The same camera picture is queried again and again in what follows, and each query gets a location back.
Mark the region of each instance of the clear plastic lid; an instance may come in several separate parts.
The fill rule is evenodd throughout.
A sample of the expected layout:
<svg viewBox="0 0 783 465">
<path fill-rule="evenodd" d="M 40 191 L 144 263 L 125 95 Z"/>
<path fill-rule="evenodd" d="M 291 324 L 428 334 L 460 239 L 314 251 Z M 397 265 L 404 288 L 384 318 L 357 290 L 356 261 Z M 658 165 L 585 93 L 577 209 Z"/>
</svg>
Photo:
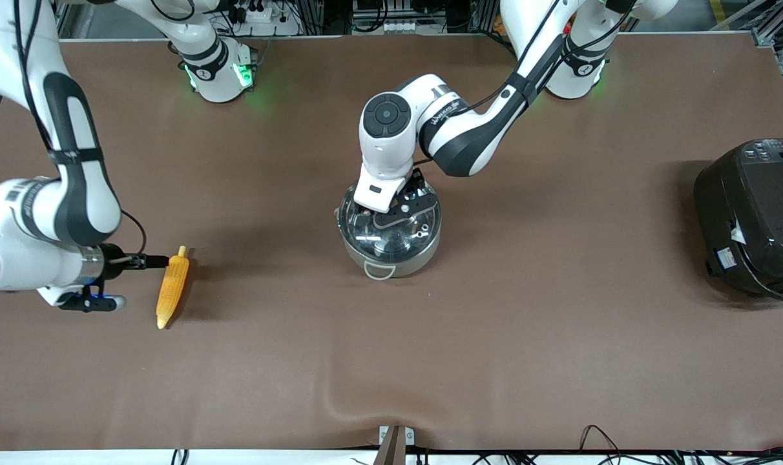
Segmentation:
<svg viewBox="0 0 783 465">
<path fill-rule="evenodd" d="M 441 230 L 441 204 L 429 183 L 407 185 L 388 214 L 354 203 L 356 186 L 342 197 L 337 221 L 342 237 L 361 255 L 386 264 L 403 263 L 429 247 Z"/>
</svg>

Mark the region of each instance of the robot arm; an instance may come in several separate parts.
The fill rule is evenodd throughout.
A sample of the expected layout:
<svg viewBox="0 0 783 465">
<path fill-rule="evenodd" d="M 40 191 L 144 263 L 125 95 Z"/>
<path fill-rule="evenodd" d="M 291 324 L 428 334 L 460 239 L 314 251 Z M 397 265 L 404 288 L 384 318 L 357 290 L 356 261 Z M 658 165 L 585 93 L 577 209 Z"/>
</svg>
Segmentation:
<svg viewBox="0 0 783 465">
<path fill-rule="evenodd" d="M 362 167 L 354 201 L 377 212 L 389 211 L 412 169 L 415 139 L 449 176 L 472 176 L 482 170 L 545 85 L 555 94 L 555 88 L 562 88 L 567 98 L 589 91 L 622 13 L 634 1 L 607 0 L 613 10 L 598 0 L 502 0 L 507 34 L 522 53 L 492 104 L 478 114 L 433 74 L 372 98 L 360 118 Z M 646 6 L 636 7 L 652 19 L 666 14 L 677 0 L 644 1 Z M 580 10 L 584 3 L 589 8 Z M 574 29 L 565 38 L 562 31 L 577 10 Z M 605 33 L 606 39 L 580 50 Z M 566 66 L 558 66 L 550 76 L 562 56 Z"/>
<path fill-rule="evenodd" d="M 87 99 L 61 59 L 52 9 L 47 0 L 40 3 L 36 11 L 36 0 L 23 1 L 19 12 L 22 42 L 27 42 L 29 27 L 37 21 L 25 80 L 16 30 L 10 26 L 16 23 L 14 6 L 0 2 L 0 95 L 29 109 L 23 86 L 27 83 L 58 177 L 8 181 L 0 186 L 0 196 L 8 198 L 14 221 L 28 235 L 92 246 L 119 227 L 120 206 L 107 178 Z"/>
<path fill-rule="evenodd" d="M 360 121 L 362 168 L 354 200 L 388 212 L 412 167 L 415 135 L 423 152 L 449 176 L 482 170 L 506 131 L 537 97 L 561 55 L 563 27 L 583 1 L 501 3 L 510 39 L 523 53 L 484 114 L 468 109 L 465 100 L 433 74 L 370 100 Z M 401 118 L 406 123 L 398 130 Z"/>
<path fill-rule="evenodd" d="M 0 94 L 32 111 L 58 171 L 55 179 L 0 184 L 0 291 L 37 289 L 63 309 L 119 309 L 125 299 L 103 294 L 104 280 L 166 261 L 103 243 L 121 209 L 87 99 L 61 58 L 48 0 L 0 2 Z"/>
<path fill-rule="evenodd" d="M 231 37 L 220 37 L 204 12 L 220 0 L 115 0 L 153 24 L 176 47 L 194 90 L 223 103 L 253 87 L 256 51 Z"/>
</svg>

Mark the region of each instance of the brown table mat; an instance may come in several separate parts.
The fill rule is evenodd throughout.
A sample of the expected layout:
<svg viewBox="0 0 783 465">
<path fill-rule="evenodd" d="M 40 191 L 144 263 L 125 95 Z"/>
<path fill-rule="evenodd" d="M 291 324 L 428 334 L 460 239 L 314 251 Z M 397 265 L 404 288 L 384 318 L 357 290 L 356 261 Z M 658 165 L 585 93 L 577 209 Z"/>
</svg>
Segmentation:
<svg viewBox="0 0 783 465">
<path fill-rule="evenodd" d="M 441 246 L 383 283 L 332 214 L 362 106 L 429 72 L 477 101 L 514 65 L 498 44 L 273 41 L 224 105 L 162 43 L 63 51 L 147 250 L 185 244 L 194 268 L 166 331 L 161 271 L 111 282 L 129 306 L 110 315 L 0 294 L 0 450 L 339 448 L 392 423 L 466 450 L 575 448 L 590 423 L 622 448 L 783 445 L 783 304 L 707 279 L 689 201 L 705 162 L 783 136 L 782 77 L 749 35 L 621 36 L 589 96 L 542 95 L 478 176 L 427 165 Z M 53 172 L 5 102 L 0 181 Z"/>
</svg>

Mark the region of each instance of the cable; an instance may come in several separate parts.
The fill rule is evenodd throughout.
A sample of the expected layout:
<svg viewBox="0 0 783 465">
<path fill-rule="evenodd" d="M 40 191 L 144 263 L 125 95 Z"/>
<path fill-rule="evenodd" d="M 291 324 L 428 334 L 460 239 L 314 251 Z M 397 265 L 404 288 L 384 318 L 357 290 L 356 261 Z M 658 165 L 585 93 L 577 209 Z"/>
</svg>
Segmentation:
<svg viewBox="0 0 783 465">
<path fill-rule="evenodd" d="M 489 462 L 489 459 L 487 459 L 487 457 L 489 457 L 489 456 L 488 455 L 482 455 L 482 456 L 478 457 L 476 461 L 472 462 L 472 465 L 478 465 L 478 463 L 480 463 L 482 460 L 483 460 L 483 462 L 486 463 L 486 465 L 492 465 L 492 462 Z"/>
<path fill-rule="evenodd" d="M 558 67 L 566 61 L 570 56 L 573 56 L 577 54 L 578 52 L 582 50 L 586 50 L 589 47 L 592 47 L 595 44 L 598 44 L 598 42 L 603 41 L 604 39 L 607 39 L 613 32 L 619 29 L 621 27 L 621 24 L 624 23 L 624 21 L 627 20 L 628 17 L 630 17 L 630 14 L 633 12 L 633 8 L 636 6 L 636 2 L 631 2 L 630 6 L 627 8 L 627 11 L 621 15 L 621 19 L 618 20 L 618 23 L 616 23 L 613 27 L 610 28 L 607 32 L 605 32 L 603 35 L 601 35 L 599 38 L 595 39 L 594 41 L 587 42 L 587 44 L 581 45 L 580 47 L 576 47 L 572 50 L 569 50 L 565 55 L 561 56 L 561 58 L 558 59 L 558 61 L 555 63 L 555 65 L 549 69 L 549 72 L 547 73 L 547 76 L 544 77 L 544 80 L 541 82 L 541 85 L 538 86 L 538 89 L 545 88 L 547 83 L 550 79 L 552 79 L 553 74 L 555 74 L 555 70 L 558 69 Z"/>
<path fill-rule="evenodd" d="M 194 5 L 193 0 L 187 0 L 187 2 L 191 6 L 191 12 L 188 13 L 185 17 L 172 17 L 171 15 L 168 15 L 166 12 L 162 12 L 162 9 L 159 8 L 158 5 L 156 5 L 156 0 L 150 0 L 150 3 L 152 3 L 153 8 L 155 8 L 160 15 L 166 17 L 171 21 L 176 21 L 177 23 L 181 23 L 181 21 L 187 21 L 190 18 L 193 18 L 194 13 L 196 13 L 196 5 Z"/>
<path fill-rule="evenodd" d="M 182 461 L 179 462 L 179 465 L 187 465 L 187 458 L 191 455 L 190 449 L 174 449 L 173 450 L 173 457 L 171 457 L 171 465 L 176 465 L 176 454 L 179 453 L 179 451 L 182 450 Z"/>
<path fill-rule="evenodd" d="M 288 5 L 289 5 L 288 8 L 294 14 L 294 17 L 297 18 L 297 20 L 299 20 L 303 24 L 303 26 L 306 27 L 306 31 L 303 34 L 304 36 L 309 35 L 308 34 L 309 30 L 311 30 L 312 33 L 320 32 L 323 26 L 320 26 L 319 24 L 315 24 L 315 23 L 308 23 L 308 21 L 306 21 L 306 18 L 303 18 L 302 15 L 300 14 L 300 10 L 299 8 L 297 8 L 297 5 L 295 5 L 294 3 L 288 3 Z M 285 6 L 285 0 L 282 1 L 282 6 Z"/>
<path fill-rule="evenodd" d="M 380 11 L 384 11 L 383 13 L 383 19 L 380 19 Z M 351 25 L 353 30 L 356 30 L 357 32 L 374 32 L 377 29 L 380 29 L 383 24 L 386 23 L 386 19 L 389 17 L 389 2 L 388 0 L 377 0 L 377 18 L 374 20 L 374 24 L 369 27 L 369 29 L 361 29 L 357 26 L 354 26 L 354 24 Z"/>
<path fill-rule="evenodd" d="M 441 11 L 441 9 L 445 9 L 445 6 L 443 6 L 442 8 L 435 9 L 435 11 Z M 471 23 L 471 22 L 472 22 L 472 19 L 474 19 L 475 15 L 477 15 L 477 10 L 475 10 L 474 12 L 472 12 L 472 14 L 471 14 L 471 15 L 469 15 L 469 19 L 468 19 L 468 20 L 466 20 L 466 22 L 465 22 L 465 23 L 460 23 L 460 24 L 453 24 L 453 25 L 452 25 L 452 27 L 463 27 L 463 26 L 468 26 L 468 25 L 469 25 L 469 23 Z M 446 27 L 447 27 L 447 26 L 448 26 L 448 21 L 447 21 L 447 19 L 446 19 L 445 15 L 444 15 L 444 26 L 443 26 L 443 27 L 441 27 L 441 34 L 443 34 L 443 33 L 444 33 L 444 30 L 446 30 Z"/>
<path fill-rule="evenodd" d="M 489 32 L 488 30 L 483 29 L 472 29 L 469 30 L 469 34 L 483 34 L 486 37 L 489 37 L 493 41 L 503 45 L 503 47 L 507 50 L 509 50 L 509 53 L 511 53 L 513 56 L 517 57 L 517 54 L 515 53 L 515 48 L 507 41 L 504 41 L 503 36 L 498 32 Z"/>
<path fill-rule="evenodd" d="M 664 463 L 651 462 L 649 460 L 639 459 L 639 457 L 633 457 L 632 455 L 627 455 L 627 454 L 624 454 L 624 453 L 620 453 L 617 456 L 613 456 L 613 457 L 607 457 L 606 459 L 601 460 L 601 462 L 596 463 L 596 465 L 604 465 L 605 463 L 610 462 L 611 460 L 615 459 L 616 457 L 619 458 L 619 463 L 621 463 L 621 459 L 630 459 L 630 460 L 633 460 L 634 462 L 645 463 L 646 465 L 664 465 Z"/>
<path fill-rule="evenodd" d="M 276 26 L 274 26 L 274 35 L 276 35 L 276 34 L 277 34 L 277 27 L 276 27 Z M 268 47 L 270 47 L 270 46 L 271 46 L 271 39 L 273 39 L 273 38 L 274 38 L 274 36 L 270 36 L 270 37 L 268 38 L 268 42 L 265 44 L 265 50 L 263 50 L 263 51 L 262 51 L 262 55 L 261 55 L 261 56 L 259 56 L 259 57 L 256 59 L 256 65 L 255 65 L 255 68 L 259 68 L 260 66 L 262 66 L 262 63 L 265 63 L 265 54 L 266 54 L 266 53 L 268 53 Z"/>
<path fill-rule="evenodd" d="M 527 56 L 527 52 L 530 50 L 530 47 L 532 47 L 532 44 L 534 44 L 534 42 L 538 38 L 538 35 L 541 32 L 541 29 L 544 28 L 544 24 L 546 24 L 546 21 L 548 21 L 549 17 L 552 15 L 552 12 L 555 11 L 555 8 L 557 8 L 559 1 L 560 0 L 555 0 L 555 2 L 553 2 L 553 4 L 550 5 L 549 8 L 547 9 L 546 14 L 544 15 L 544 19 L 541 20 L 540 26 L 538 27 L 538 29 L 536 29 L 536 32 L 534 32 L 534 34 L 530 38 L 530 41 L 527 42 L 527 46 L 524 47 L 524 51 L 521 53 L 521 57 L 518 58 L 518 62 L 516 63 L 515 68 L 513 69 L 513 73 L 518 71 L 518 67 L 521 66 L 521 62 Z M 495 96 L 500 94 L 501 91 L 503 91 L 504 88 L 506 88 L 506 83 L 503 83 L 501 85 L 501 87 L 499 87 L 495 92 L 492 92 L 491 94 L 489 94 L 487 97 L 483 98 L 483 100 L 475 103 L 472 106 L 466 106 L 466 108 L 459 108 L 459 109 L 453 111 L 449 116 L 453 117 L 453 116 L 457 116 L 457 115 L 460 115 L 460 114 L 465 114 L 465 112 L 468 112 L 469 110 L 474 110 L 477 107 L 480 107 L 481 105 L 483 105 L 483 103 L 486 103 L 486 102 L 492 100 L 492 98 L 495 98 Z"/>
<path fill-rule="evenodd" d="M 231 37 L 236 37 L 236 32 L 234 32 L 234 25 L 231 24 L 231 20 L 228 19 L 228 15 L 225 14 L 225 12 L 220 12 L 222 14 L 222 17 L 225 18 L 225 23 L 228 25 L 228 32 L 230 33 Z"/>
<path fill-rule="evenodd" d="M 32 117 L 35 118 L 35 125 L 38 128 L 38 133 L 41 135 L 42 141 L 44 142 L 44 147 L 50 150 L 52 148 L 52 142 L 50 141 L 50 136 L 47 132 L 46 127 L 44 127 L 41 117 L 38 116 L 38 109 L 35 107 L 35 100 L 32 98 L 32 88 L 30 88 L 29 73 L 27 71 L 27 63 L 29 61 L 29 50 L 32 45 L 32 38 L 34 38 L 35 36 L 35 29 L 38 24 L 38 17 L 41 13 L 41 0 L 36 0 L 35 8 L 34 11 L 32 12 L 32 21 L 27 36 L 27 45 L 24 45 L 23 40 L 21 39 L 22 30 L 21 30 L 20 0 L 14 1 L 13 9 L 14 9 L 14 14 L 16 15 L 16 48 L 17 48 L 17 54 L 19 55 L 19 65 L 21 66 L 21 80 L 22 80 L 23 88 L 25 88 L 25 99 L 27 100 L 27 105 L 29 106 L 29 110 L 32 113 Z"/>
<path fill-rule="evenodd" d="M 288 9 L 288 10 L 283 10 L 282 9 L 282 8 L 285 8 L 286 0 L 282 0 L 282 8 L 279 8 L 279 6 L 277 6 L 277 2 L 273 2 L 273 3 L 271 3 L 271 5 L 274 5 L 275 8 L 280 11 L 280 13 L 288 13 L 288 12 L 291 11 L 291 9 Z"/>
<path fill-rule="evenodd" d="M 586 444 L 586 442 L 587 442 L 587 438 L 590 435 L 590 431 L 592 431 L 594 429 L 596 431 L 598 431 L 599 433 L 601 433 L 601 436 L 604 436 L 604 439 L 606 439 L 607 444 L 609 444 L 610 447 L 612 447 L 612 448 L 614 448 L 614 450 L 616 450 L 616 456 L 618 457 L 618 464 L 617 465 L 621 465 L 621 450 L 619 450 L 618 446 L 616 446 L 616 442 L 613 441 L 612 439 L 610 439 L 610 436 L 608 436 L 607 433 L 605 433 L 604 430 L 601 429 L 601 427 L 597 426 L 596 424 L 587 424 L 587 427 L 584 428 L 583 432 L 581 432 L 581 442 L 578 444 L 578 452 L 576 452 L 576 453 L 581 453 L 581 452 L 584 451 L 584 444 Z M 607 454 L 607 458 L 605 460 L 602 460 L 601 462 L 599 462 L 598 465 L 604 465 L 604 463 L 610 462 L 611 459 L 612 459 L 612 457 L 609 454 Z"/>
<path fill-rule="evenodd" d="M 770 455 L 767 457 L 759 457 L 758 459 L 753 459 L 749 462 L 742 463 L 740 465 L 761 465 L 764 463 L 770 463 L 770 462 L 776 462 L 776 461 L 782 461 L 783 462 L 783 454 L 778 455 Z"/>
<path fill-rule="evenodd" d="M 536 465 L 536 462 L 534 462 L 534 459 L 536 459 L 538 456 L 533 455 L 530 457 L 528 453 L 521 453 L 521 452 L 507 452 L 503 454 L 504 458 L 506 459 L 506 463 L 508 464 L 510 460 L 512 462 L 515 462 L 516 465 Z"/>
<path fill-rule="evenodd" d="M 129 214 L 125 210 L 122 210 L 122 215 L 125 215 L 126 217 L 130 218 L 132 222 L 136 224 L 136 227 L 138 227 L 138 230 L 141 233 L 141 247 L 138 248 L 137 255 L 144 252 L 144 247 L 147 246 L 147 233 L 144 230 L 144 226 L 141 226 L 140 221 L 136 220 L 136 217 Z"/>
</svg>

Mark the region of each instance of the metal frame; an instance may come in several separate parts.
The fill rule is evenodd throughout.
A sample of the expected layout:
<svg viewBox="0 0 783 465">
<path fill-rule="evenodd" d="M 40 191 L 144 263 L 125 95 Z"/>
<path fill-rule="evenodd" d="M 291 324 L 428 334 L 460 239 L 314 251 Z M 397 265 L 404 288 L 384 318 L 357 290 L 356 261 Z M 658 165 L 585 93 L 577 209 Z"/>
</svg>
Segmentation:
<svg viewBox="0 0 783 465">
<path fill-rule="evenodd" d="M 297 8 L 300 10 L 303 22 L 311 26 L 311 30 L 306 30 L 306 35 L 321 36 L 323 34 L 323 1 L 297 0 Z"/>
<path fill-rule="evenodd" d="M 754 36 L 756 47 L 771 47 L 773 36 L 783 27 L 783 0 L 773 6 L 773 12 L 762 21 L 751 33 Z"/>
<path fill-rule="evenodd" d="M 501 11 L 501 0 L 477 0 L 477 8 L 472 9 L 472 18 L 469 19 L 469 30 L 486 30 L 492 32 L 495 17 Z"/>
</svg>

